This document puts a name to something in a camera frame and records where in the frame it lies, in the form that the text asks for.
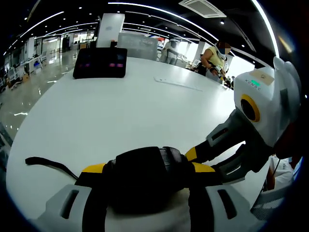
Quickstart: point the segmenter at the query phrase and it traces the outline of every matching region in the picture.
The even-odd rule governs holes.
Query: white table
[[[156,82],[176,80],[202,91]],[[33,106],[22,123],[7,165],[7,190],[26,218],[37,218],[45,203],[74,180],[48,167],[27,166],[38,156],[65,164],[79,175],[88,165],[107,162],[126,151],[146,146],[171,146],[185,154],[224,122],[235,109],[233,91],[197,73],[160,62],[128,58],[124,79],[74,80],[72,71],[55,83]],[[233,154],[231,148],[212,163]],[[256,200],[268,166],[233,186],[250,202]],[[188,192],[162,214],[115,218],[109,211],[106,229],[152,231],[188,217]]]

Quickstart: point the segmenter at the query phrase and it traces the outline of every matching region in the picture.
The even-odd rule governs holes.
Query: green indicator light
[[[252,80],[251,82],[252,82],[253,84],[257,85],[257,86],[260,86],[260,83],[254,81],[254,80]]]

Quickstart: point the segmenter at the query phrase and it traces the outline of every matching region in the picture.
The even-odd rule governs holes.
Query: air conditioning vent
[[[204,18],[226,17],[222,11],[205,0],[183,0],[179,2],[179,4],[191,11],[194,11]]]
[[[149,28],[141,28],[141,30],[151,31],[151,29],[149,29]]]

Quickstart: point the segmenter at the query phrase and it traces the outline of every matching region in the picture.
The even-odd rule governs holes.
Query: yellow ring
[[[255,114],[255,120],[251,120],[251,119],[249,119],[249,120],[252,121],[252,122],[260,121],[260,111],[257,108],[254,100],[251,97],[249,97],[247,94],[243,94],[241,96],[241,100],[242,99],[246,100],[251,105],[251,107],[253,108],[253,111],[254,111],[254,114]]]

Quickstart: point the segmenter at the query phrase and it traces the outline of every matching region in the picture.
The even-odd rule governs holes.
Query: shiny floor
[[[39,73],[33,72],[30,78],[15,89],[6,89],[0,94],[0,122],[12,139],[28,112],[38,99],[63,75],[74,68],[77,50],[53,53],[47,56],[46,66]]]

